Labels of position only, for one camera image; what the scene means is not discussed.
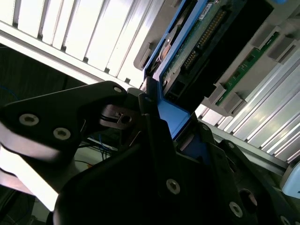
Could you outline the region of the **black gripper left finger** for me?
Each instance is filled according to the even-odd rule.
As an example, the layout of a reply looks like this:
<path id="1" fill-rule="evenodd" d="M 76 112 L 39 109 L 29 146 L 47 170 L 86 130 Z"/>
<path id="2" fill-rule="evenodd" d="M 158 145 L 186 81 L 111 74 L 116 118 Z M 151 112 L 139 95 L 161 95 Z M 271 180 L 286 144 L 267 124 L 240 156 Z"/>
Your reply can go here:
<path id="1" fill-rule="evenodd" d="M 120 148 L 79 172 L 74 156 L 92 133 L 114 128 Z M 167 122 L 150 92 L 105 81 L 8 104 L 0 110 L 0 167 L 42 203 L 78 194 L 177 194 L 180 167 Z"/>

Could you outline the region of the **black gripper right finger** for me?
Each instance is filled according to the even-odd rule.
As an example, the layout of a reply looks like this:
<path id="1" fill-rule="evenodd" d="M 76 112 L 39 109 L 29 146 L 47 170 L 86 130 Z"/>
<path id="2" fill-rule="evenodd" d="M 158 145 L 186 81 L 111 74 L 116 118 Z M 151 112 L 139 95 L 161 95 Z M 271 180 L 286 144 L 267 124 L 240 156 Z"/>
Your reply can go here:
<path id="1" fill-rule="evenodd" d="M 233 142 L 215 142 L 210 128 L 195 114 L 189 119 L 189 135 L 189 156 L 203 171 L 195 180 L 208 224 L 300 223 L 296 211 Z"/>

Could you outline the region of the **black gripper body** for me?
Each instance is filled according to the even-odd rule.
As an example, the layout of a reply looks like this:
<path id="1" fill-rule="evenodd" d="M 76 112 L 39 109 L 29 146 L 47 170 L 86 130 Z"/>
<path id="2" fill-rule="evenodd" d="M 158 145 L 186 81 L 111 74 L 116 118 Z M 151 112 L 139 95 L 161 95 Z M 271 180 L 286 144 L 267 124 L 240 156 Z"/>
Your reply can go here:
<path id="1" fill-rule="evenodd" d="M 180 192 L 158 181 L 139 146 L 72 178 L 62 189 L 50 225 L 232 225 L 224 192 L 203 162 L 176 155 Z"/>

